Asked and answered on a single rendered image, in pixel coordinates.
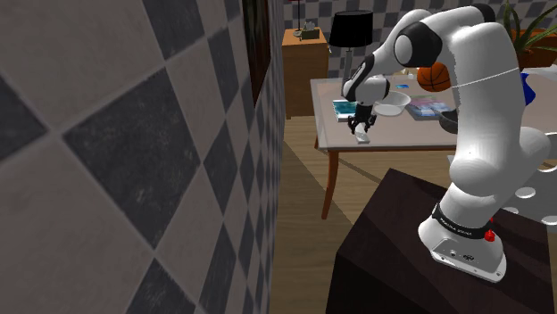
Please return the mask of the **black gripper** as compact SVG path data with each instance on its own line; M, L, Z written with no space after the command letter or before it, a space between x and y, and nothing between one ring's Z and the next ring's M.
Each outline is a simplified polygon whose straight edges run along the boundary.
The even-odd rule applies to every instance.
M353 118L348 119L348 127L351 129L351 133L355 134L355 128L359 123L365 123L364 131L368 133L370 129L374 128L375 120L377 115L373 113L372 105L357 104L355 107L355 115Z

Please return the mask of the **blue book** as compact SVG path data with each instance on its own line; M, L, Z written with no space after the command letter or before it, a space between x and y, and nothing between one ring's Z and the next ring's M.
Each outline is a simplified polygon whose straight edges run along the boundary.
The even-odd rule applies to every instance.
M349 117L355 115L357 103L346 100L334 100L332 106L337 122L347 122Z

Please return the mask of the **white bowl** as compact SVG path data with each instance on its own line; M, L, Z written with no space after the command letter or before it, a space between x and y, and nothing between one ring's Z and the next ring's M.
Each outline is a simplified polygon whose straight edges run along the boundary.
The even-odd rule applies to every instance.
M375 102L373 111L380 116L397 116L410 102L411 98L407 94L393 90L384 99Z

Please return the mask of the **wooden table with pale top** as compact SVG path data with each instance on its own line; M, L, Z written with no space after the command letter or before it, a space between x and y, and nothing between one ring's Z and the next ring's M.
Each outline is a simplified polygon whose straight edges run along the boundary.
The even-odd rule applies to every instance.
M546 133L557 132L557 76L549 79L531 74L528 84L536 92L526 108L522 124ZM456 136L441 129L434 120L416 121L406 111L394 117L380 117L369 131L370 142L359 145L349 128L336 121L332 102L340 97L339 78L311 81L312 101L317 129L315 147L328 152L328 183L321 217L328 210L337 182L338 154L346 152L449 151Z

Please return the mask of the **pastel multicoloured book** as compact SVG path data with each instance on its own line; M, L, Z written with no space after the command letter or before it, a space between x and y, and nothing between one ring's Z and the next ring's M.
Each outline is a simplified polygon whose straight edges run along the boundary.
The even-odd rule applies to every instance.
M417 121L438 120L441 112L452 110L445 102L432 95L414 95L405 110Z

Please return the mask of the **wooden cabinet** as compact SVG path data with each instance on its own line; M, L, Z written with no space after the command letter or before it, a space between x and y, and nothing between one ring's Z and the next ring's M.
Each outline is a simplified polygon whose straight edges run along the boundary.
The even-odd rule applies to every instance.
M282 41L286 117L312 116L311 79L328 76L328 42L319 27L318 38L295 37L294 29L286 29Z

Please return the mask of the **orange basketball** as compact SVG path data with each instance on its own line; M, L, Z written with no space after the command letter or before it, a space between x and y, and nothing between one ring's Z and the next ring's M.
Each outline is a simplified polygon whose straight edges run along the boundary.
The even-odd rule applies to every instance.
M441 62L435 62L431 67L420 67L417 81L422 89L432 93L445 91L452 85L448 69Z

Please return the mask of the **dark bowl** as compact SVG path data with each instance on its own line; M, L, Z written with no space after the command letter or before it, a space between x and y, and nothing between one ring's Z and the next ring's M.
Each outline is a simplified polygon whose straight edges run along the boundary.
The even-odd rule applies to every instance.
M455 135L458 133L458 111L456 109L440 112L438 122L444 131Z

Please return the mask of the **black shade table lamp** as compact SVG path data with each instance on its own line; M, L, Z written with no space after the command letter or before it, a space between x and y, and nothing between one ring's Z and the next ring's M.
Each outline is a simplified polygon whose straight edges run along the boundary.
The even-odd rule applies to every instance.
M353 62L353 49L372 43L373 12L354 10L336 12L332 21L328 43L345 49L343 81L349 79Z

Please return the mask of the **dark robot stand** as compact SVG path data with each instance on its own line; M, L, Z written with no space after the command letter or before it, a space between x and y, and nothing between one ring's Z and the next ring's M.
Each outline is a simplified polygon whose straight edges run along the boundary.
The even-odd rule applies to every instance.
M490 283L434 261L419 224L441 186L390 169L337 251L326 314L554 314L545 225L500 210L507 272Z

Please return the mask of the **green plant in orange pot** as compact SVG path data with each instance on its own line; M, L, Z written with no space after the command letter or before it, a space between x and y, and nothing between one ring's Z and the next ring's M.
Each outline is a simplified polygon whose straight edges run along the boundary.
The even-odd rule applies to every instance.
M522 29L520 18L506 0L503 5L503 26L511 39L519 67L545 68L557 62L557 23L547 28L539 28L546 17L557 10L557 4L540 12L530 24Z

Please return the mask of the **grey object with white dots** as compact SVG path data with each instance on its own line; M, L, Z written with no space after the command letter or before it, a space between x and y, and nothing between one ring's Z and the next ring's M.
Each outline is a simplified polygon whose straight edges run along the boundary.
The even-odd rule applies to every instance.
M552 144L548 159L555 160L555 165L548 169L537 169L503 209L541 222L550 233L557 234L557 132L546 135Z

